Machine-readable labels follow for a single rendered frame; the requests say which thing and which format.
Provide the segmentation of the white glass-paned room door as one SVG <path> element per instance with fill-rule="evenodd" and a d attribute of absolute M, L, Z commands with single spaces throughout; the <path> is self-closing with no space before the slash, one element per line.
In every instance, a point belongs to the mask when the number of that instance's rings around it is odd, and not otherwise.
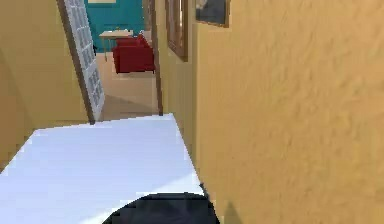
<path fill-rule="evenodd" d="M 105 95 L 84 0 L 56 0 L 90 124 L 100 119 Z"/>

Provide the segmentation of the light wooden table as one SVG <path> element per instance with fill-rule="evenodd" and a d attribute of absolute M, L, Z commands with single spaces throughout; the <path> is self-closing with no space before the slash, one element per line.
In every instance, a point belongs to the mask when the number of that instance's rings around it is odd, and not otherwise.
<path fill-rule="evenodd" d="M 124 29 L 124 30 L 112 30 L 112 31 L 103 31 L 99 38 L 101 39 L 103 51 L 104 51 L 104 59 L 107 59 L 107 50 L 112 49 L 112 40 L 121 39 L 121 38 L 129 38 L 133 36 L 133 31 Z"/>

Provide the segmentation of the dark framed wall picture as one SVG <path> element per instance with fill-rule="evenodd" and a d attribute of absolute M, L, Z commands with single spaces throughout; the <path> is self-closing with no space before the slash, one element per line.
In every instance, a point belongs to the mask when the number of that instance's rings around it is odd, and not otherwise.
<path fill-rule="evenodd" d="M 229 27 L 230 0 L 196 0 L 196 20 L 219 27 Z"/>

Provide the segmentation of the black round object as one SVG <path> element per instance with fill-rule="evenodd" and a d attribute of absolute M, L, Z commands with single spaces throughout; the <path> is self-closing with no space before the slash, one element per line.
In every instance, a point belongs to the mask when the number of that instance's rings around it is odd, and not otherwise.
<path fill-rule="evenodd" d="M 220 224 L 213 203 L 200 194 L 156 193 L 112 212 L 102 224 Z"/>

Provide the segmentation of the wooden framed wall picture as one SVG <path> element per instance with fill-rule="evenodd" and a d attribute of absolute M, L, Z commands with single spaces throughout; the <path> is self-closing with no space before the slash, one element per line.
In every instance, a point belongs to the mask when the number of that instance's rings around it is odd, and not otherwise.
<path fill-rule="evenodd" d="M 188 61 L 188 0 L 165 0 L 168 47 Z"/>

